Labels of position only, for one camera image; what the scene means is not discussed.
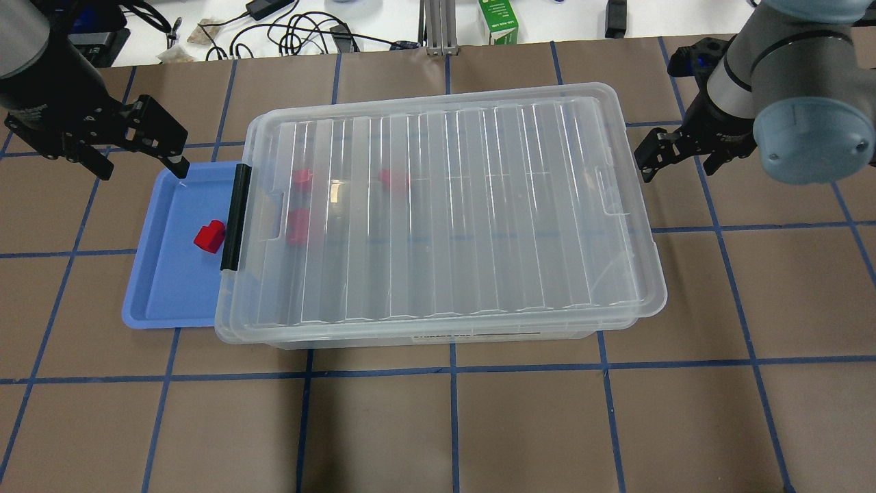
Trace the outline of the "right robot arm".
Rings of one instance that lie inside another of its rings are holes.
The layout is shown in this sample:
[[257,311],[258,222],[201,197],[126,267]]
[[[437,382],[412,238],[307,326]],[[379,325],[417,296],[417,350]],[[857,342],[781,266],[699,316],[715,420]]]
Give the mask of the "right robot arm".
[[673,78],[698,94],[675,131],[654,128],[633,153],[641,177],[704,156],[707,175],[760,154],[785,184],[835,182],[874,164],[874,71],[851,37],[869,1],[761,1],[731,40],[676,50]]

